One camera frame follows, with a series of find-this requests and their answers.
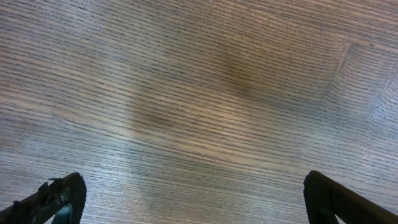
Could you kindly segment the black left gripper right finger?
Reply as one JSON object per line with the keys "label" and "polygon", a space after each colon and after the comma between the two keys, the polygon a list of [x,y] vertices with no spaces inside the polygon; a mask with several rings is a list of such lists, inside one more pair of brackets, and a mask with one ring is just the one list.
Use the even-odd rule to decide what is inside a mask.
{"label": "black left gripper right finger", "polygon": [[318,171],[310,171],[303,184],[310,224],[397,224],[397,215]]}

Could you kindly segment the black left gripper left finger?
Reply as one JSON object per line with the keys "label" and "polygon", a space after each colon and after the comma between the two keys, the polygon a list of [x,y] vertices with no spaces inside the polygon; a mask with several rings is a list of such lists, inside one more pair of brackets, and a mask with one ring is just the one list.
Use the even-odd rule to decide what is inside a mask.
{"label": "black left gripper left finger", "polygon": [[52,178],[36,193],[1,211],[1,224],[80,224],[85,202],[86,184],[83,177],[71,173],[64,178]]}

